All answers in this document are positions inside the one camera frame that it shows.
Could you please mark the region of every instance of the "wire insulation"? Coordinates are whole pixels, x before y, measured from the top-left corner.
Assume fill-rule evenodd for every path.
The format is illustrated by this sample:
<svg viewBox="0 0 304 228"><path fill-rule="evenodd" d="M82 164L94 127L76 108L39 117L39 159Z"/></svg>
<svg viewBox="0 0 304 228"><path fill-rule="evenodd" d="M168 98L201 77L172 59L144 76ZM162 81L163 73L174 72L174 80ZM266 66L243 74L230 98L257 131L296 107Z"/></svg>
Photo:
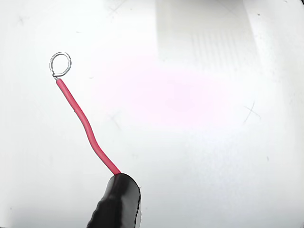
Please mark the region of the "wire insulation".
<svg viewBox="0 0 304 228"><path fill-rule="evenodd" d="M61 79L56 80L56 84L58 85L58 87L60 88L60 90L62 91L64 96L66 97L67 101L70 103L70 105L74 109L74 111L77 114L78 118L80 119L82 125L84 126L85 133L89 139L89 142L90 142L93 150L97 154L97 156L103 161L103 163L109 168L109 170L111 170L111 172L114 175L121 173L119 171L119 169L114 165L114 163L107 157L107 155L99 147L99 145L96 141L96 138L94 136L92 127L91 127L89 121L87 120L86 115L84 114L84 112L81 110L81 108L77 104L76 100L72 96L72 94L69 91L69 89L67 88L66 84L64 84L64 82Z"/></svg>

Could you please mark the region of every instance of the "bare wire end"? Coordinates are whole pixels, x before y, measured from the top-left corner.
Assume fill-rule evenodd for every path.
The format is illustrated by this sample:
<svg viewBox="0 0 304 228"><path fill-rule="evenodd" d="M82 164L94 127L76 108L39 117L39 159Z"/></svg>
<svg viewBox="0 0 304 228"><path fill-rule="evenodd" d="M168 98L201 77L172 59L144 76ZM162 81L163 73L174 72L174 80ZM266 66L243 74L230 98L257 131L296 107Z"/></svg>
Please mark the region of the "bare wire end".
<svg viewBox="0 0 304 228"><path fill-rule="evenodd" d="M67 68L62 73L54 73L53 62L54 62L54 59L60 55L63 55L67 58L67 62L68 62ZM55 55L52 56L52 58L49 62L49 70L50 70L53 78L55 78L55 80L58 80L58 77L64 76L71 69L71 66L72 66L72 60L71 60L70 55L67 52L57 52Z"/></svg>

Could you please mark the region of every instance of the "silver wire loop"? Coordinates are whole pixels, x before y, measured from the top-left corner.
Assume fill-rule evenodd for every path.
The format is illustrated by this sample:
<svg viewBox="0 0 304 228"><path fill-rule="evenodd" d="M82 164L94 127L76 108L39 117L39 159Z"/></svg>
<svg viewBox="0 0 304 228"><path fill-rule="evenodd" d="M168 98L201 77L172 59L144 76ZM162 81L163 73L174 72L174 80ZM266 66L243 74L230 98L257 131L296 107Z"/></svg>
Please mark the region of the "silver wire loop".
<svg viewBox="0 0 304 228"><path fill-rule="evenodd" d="M68 65L67 65L67 68L64 70L64 72L62 73L54 73L54 70L53 70L53 62L54 62L54 59L57 57L57 56L65 56L67 58L67 61L68 61ZM49 62L49 70L52 74L52 76L57 79L57 77L62 77L63 75L65 75L70 69L71 69L71 66L72 66L72 60L71 60L71 57L68 55L68 53L66 52L57 52L55 55L52 56L50 62Z"/></svg>

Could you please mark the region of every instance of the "scratch mark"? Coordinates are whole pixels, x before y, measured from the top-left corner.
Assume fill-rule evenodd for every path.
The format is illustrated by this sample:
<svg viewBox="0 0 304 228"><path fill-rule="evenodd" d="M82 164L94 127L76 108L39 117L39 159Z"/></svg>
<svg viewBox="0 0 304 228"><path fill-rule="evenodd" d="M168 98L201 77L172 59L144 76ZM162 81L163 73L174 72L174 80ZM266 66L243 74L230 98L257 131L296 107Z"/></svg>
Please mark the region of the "scratch mark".
<svg viewBox="0 0 304 228"><path fill-rule="evenodd" d="M111 121L116 125L116 127L118 128L119 131L121 131L122 129L120 128L119 124L117 123L117 121L115 120L115 118L117 117L117 115L119 115L120 112L117 112L116 114L110 116Z"/></svg>
<svg viewBox="0 0 304 228"><path fill-rule="evenodd" d="M233 14L234 16L236 16L238 18L238 16L231 10L229 9L224 3L220 2L219 0L216 0L219 4L221 4L228 12L230 12L231 14Z"/></svg>
<svg viewBox="0 0 304 228"><path fill-rule="evenodd" d="M24 18L22 16L18 17L18 23L22 26L24 26Z"/></svg>
<svg viewBox="0 0 304 228"><path fill-rule="evenodd" d="M254 106L255 106L255 101L253 102L253 105L252 105L252 107L250 109L250 113L248 114L248 116L247 116L246 120L244 121L244 123L246 123L246 121L248 120L249 116L251 115Z"/></svg>
<svg viewBox="0 0 304 228"><path fill-rule="evenodd" d="M259 114L257 114L255 111L252 111L250 108L248 108L246 106L243 106L243 107L250 110L253 114L257 115L260 119L262 119L262 117Z"/></svg>
<svg viewBox="0 0 304 228"><path fill-rule="evenodd" d="M112 11L112 12L110 13L110 15L111 15L112 13L116 13L116 14L118 14L118 13L116 12L116 10L112 9L111 7L109 7L109 10L111 10L111 11Z"/></svg>
<svg viewBox="0 0 304 228"><path fill-rule="evenodd" d="M110 10L112 10L112 12L109 14L109 16L111 16L113 13L117 13L117 10L126 2L127 0L123 0L116 8L112 9L109 7Z"/></svg>

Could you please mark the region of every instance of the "white background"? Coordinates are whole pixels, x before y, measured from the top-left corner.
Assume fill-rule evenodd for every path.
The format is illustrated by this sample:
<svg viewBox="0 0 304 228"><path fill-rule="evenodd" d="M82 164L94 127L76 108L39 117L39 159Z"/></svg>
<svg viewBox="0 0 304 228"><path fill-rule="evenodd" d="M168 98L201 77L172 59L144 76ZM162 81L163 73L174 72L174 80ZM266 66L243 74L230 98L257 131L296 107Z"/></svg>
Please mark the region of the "white background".
<svg viewBox="0 0 304 228"><path fill-rule="evenodd" d="M142 228L304 222L300 0L0 0L0 19L0 226L84 228L111 178L59 51Z"/></svg>

